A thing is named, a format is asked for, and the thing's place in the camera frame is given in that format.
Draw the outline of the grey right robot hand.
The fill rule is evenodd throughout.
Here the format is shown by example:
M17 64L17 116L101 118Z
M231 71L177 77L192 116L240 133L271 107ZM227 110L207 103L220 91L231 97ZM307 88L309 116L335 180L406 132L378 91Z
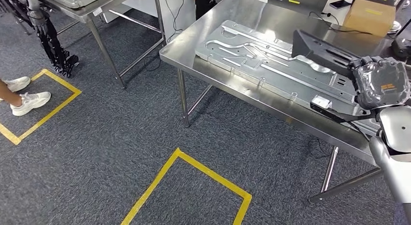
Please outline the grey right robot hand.
M366 110L404 104L411 95L405 64L392 57L365 56L349 63L355 101Z

